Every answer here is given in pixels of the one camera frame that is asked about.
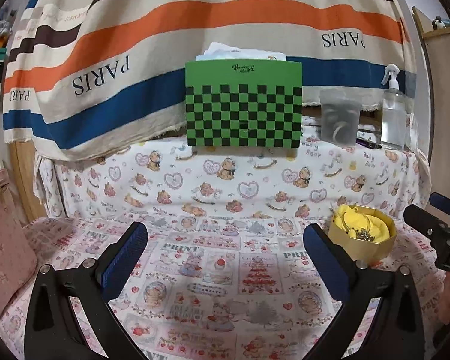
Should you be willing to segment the gold hexagonal jewelry box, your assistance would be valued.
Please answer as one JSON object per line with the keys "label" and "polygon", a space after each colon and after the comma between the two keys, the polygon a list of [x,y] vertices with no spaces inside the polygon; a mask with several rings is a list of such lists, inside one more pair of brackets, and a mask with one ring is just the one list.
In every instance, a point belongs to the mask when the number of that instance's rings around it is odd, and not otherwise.
{"label": "gold hexagonal jewelry box", "polygon": [[360,205],[340,205],[331,219],[328,237],[353,261],[378,263],[393,249],[395,222],[379,210]]}

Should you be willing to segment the pink padded case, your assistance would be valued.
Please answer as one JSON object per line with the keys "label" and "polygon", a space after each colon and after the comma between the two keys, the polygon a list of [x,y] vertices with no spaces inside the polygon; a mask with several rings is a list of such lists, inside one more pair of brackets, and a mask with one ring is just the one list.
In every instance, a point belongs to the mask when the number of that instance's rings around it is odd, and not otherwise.
{"label": "pink padded case", "polygon": [[35,272],[37,257],[15,213],[9,175],[0,170],[0,317]]}

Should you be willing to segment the yellow cloth lining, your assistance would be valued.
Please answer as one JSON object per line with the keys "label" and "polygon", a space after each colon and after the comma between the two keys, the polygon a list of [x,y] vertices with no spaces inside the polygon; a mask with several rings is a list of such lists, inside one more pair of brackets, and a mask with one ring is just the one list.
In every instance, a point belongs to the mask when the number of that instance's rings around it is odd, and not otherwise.
{"label": "yellow cloth lining", "polygon": [[390,230],[383,219],[374,214],[365,214],[356,206],[340,205],[335,212],[333,222],[353,239],[356,239],[355,232],[362,228],[374,236],[375,243],[381,243],[390,238]]}

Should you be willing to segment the purple pen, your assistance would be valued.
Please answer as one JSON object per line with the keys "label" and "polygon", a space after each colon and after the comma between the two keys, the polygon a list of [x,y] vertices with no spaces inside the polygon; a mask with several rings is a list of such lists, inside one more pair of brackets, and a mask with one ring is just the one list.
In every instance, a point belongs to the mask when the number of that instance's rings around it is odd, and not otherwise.
{"label": "purple pen", "polygon": [[362,139],[360,137],[358,137],[356,139],[356,143],[359,144],[360,146],[366,147],[368,149],[372,149],[372,150],[381,150],[382,149],[382,145],[373,141],[368,141],[365,139]]}

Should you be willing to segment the clear spray bottle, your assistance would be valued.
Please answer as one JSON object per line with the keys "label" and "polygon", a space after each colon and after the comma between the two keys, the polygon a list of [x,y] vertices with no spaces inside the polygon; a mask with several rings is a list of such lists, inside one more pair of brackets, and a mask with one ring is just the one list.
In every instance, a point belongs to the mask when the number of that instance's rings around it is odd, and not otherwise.
{"label": "clear spray bottle", "polygon": [[385,67],[381,81],[383,86],[388,85],[382,100],[381,142],[395,150],[404,149],[407,135],[407,96],[400,90],[399,72],[391,63]]}

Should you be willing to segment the baby bear print cloth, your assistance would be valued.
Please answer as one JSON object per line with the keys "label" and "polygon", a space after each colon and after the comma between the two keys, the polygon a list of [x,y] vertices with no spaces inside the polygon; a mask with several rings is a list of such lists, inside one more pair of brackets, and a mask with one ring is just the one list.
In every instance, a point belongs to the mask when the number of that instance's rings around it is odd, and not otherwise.
{"label": "baby bear print cloth", "polygon": [[51,217],[328,217],[359,205],[399,218],[431,192],[420,151],[339,147],[304,125],[297,149],[199,147],[184,136],[67,162],[37,156],[34,195]]}

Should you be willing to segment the print pattern cloth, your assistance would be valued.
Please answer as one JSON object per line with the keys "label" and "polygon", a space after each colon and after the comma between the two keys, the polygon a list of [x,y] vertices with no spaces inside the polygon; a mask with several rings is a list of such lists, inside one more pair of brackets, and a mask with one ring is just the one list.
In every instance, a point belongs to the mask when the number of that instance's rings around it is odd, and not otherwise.
{"label": "print pattern cloth", "polygon": [[150,359],[300,359],[340,308],[305,252],[300,219],[39,219],[26,238],[40,263],[74,268],[135,221],[148,245],[110,306]]}

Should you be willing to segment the translucent plastic cup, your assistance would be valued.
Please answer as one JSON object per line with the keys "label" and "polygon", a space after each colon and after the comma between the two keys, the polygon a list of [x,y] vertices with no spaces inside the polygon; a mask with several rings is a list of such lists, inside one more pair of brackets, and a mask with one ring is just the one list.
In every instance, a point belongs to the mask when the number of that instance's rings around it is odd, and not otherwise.
{"label": "translucent plastic cup", "polygon": [[321,139],[337,146],[355,146],[362,103],[344,89],[323,89],[319,99]]}

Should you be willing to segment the green black checkered box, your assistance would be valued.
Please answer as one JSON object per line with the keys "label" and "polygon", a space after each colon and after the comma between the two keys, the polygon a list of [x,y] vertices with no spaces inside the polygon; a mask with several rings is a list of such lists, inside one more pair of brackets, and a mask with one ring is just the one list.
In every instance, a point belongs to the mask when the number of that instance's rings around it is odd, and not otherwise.
{"label": "green black checkered box", "polygon": [[187,144],[296,149],[302,138],[302,65],[265,59],[185,67]]}

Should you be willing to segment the striped Paris towel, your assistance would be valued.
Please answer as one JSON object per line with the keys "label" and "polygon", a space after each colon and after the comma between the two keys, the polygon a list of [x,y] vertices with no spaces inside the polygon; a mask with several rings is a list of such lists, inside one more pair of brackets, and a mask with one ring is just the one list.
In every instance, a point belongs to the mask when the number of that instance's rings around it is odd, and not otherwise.
{"label": "striped Paris towel", "polygon": [[398,0],[29,0],[4,76],[4,139],[79,161],[179,128],[185,64],[214,42],[300,63],[305,105],[350,88],[374,110],[389,64],[416,94]]}

